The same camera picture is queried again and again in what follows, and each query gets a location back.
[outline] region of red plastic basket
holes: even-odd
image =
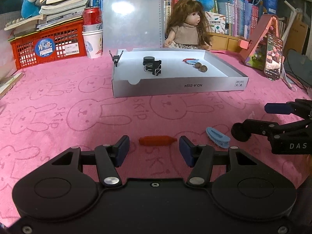
[[[82,20],[78,20],[13,40],[11,45],[17,70],[45,62],[86,56],[82,29]],[[48,56],[41,57],[36,54],[35,46],[44,38],[54,41],[55,50]],[[74,43],[78,44],[79,52],[66,54],[65,46]]]

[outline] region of pink tablecloth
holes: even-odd
[[[235,57],[217,55],[249,76],[245,91],[114,99],[108,56],[73,58],[25,69],[21,81],[0,100],[0,222],[9,226],[19,217],[11,197],[14,184],[71,146],[91,150],[114,144],[127,134],[130,152],[118,168],[123,181],[127,177],[186,178],[191,169],[184,163],[178,143],[143,147],[138,138],[186,135],[194,144],[214,145],[206,127],[231,137],[233,123],[248,117],[279,123],[298,120],[294,115],[266,114],[264,105],[308,98],[305,93],[293,93],[281,80],[270,81]],[[266,137],[253,135],[246,143],[232,138],[230,145],[246,150],[296,187],[308,176],[307,156],[273,155]],[[95,167],[85,167],[85,172],[97,179]],[[224,166],[215,167],[212,180],[224,172]]]

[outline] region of yellow wooden box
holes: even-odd
[[[210,35],[213,36],[212,50],[229,50],[235,53],[241,51],[241,47],[238,45],[240,38],[213,32]]]

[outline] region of red can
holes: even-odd
[[[86,8],[82,20],[84,32],[102,29],[102,13],[99,7]]]

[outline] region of blue round sticker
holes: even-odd
[[[45,38],[35,45],[35,53],[40,57],[50,56],[55,50],[55,43],[50,38]]]

